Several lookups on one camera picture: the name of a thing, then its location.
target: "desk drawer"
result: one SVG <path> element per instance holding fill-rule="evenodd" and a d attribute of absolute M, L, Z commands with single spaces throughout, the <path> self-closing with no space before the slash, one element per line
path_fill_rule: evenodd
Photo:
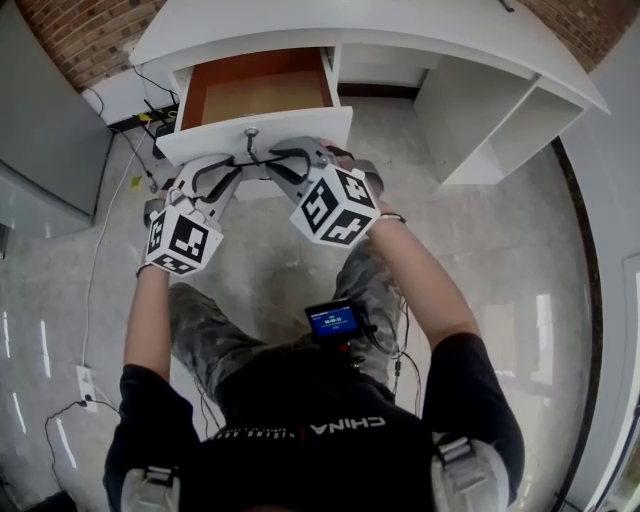
<path fill-rule="evenodd" d="M 174 165 L 212 153 L 248 161 L 245 130 L 259 131 L 254 148 L 309 135 L 345 145 L 351 107 L 341 107 L 320 48 L 238 55 L 194 66 L 185 84 L 176 131 L 158 139 Z"/>

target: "black t-shirt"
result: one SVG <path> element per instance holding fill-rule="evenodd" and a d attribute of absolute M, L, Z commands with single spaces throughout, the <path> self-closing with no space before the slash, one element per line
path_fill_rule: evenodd
<path fill-rule="evenodd" d="M 191 405 L 152 371 L 125 366 L 105 464 L 112 509 L 129 469 L 151 465 L 179 468 L 182 511 L 430 511 L 432 432 L 494 446 L 515 499 L 524 443 L 480 338 L 457 334 L 436 347 L 423 419 L 312 352 L 265 357 L 226 379 L 216 398 L 227 424 L 202 443 Z"/>

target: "gray floor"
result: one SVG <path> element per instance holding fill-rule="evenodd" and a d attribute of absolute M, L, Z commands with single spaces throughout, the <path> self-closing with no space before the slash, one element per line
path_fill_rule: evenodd
<path fill-rule="evenodd" d="M 545 510 L 562 482 L 582 420 L 591 343 L 584 254 L 558 164 L 546 151 L 498 186 L 439 188 L 410 102 L 349 103 L 355 110 L 349 149 L 378 166 L 386 200 L 438 256 L 479 319 L 527 446 L 525 479 L 512 508 Z M 142 136 L 129 133 L 134 142 Z M 163 179 L 172 175 L 150 150 L 147 140 L 141 154 L 154 172 Z M 106 206 L 129 157 L 118 137 L 94 228 L 54 240 L 14 234 L 9 259 L 0 262 L 0 311 L 8 335 L 0 346 L 0 470 L 23 507 L 57 489 L 44 422 L 78 397 L 75 365 L 82 357 L 87 278 Z M 140 173 L 137 163 L 132 169 Z M 150 196 L 146 185 L 134 190 L 129 184 L 116 199 L 90 295 L 87 364 L 114 405 L 146 237 L 142 205 Z M 346 257 L 303 239 L 288 222 L 291 211 L 284 198 L 233 202 L 213 262 L 187 278 L 247 333 L 270 342 L 306 330 L 303 308 L 331 297 Z M 415 322 L 409 347 L 424 382 L 430 355 Z M 199 395 L 178 363 L 172 383 L 194 404 L 204 437 Z M 415 391 L 415 375 L 407 368 L 400 404 L 412 409 Z M 64 487 L 84 508 L 107 510 L 102 466 L 116 415 L 106 408 L 95 414 L 74 408 L 60 419 L 68 451 L 55 422 L 49 432 Z"/>

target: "power outlet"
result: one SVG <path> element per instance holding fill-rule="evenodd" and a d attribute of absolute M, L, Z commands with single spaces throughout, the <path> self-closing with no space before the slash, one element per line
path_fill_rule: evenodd
<path fill-rule="evenodd" d="M 78 385 L 80 386 L 80 396 L 82 400 L 86 400 L 89 395 L 92 400 L 96 399 L 96 388 L 93 385 L 93 372 L 86 366 L 76 366 L 78 372 Z M 86 409 L 91 412 L 98 412 L 98 404 L 95 402 L 87 402 Z"/>

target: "blue display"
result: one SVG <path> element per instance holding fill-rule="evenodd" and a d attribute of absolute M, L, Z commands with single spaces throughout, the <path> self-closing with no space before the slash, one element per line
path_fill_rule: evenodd
<path fill-rule="evenodd" d="M 318 336 L 342 334 L 358 328 L 349 306 L 311 315 L 311 323 Z"/>

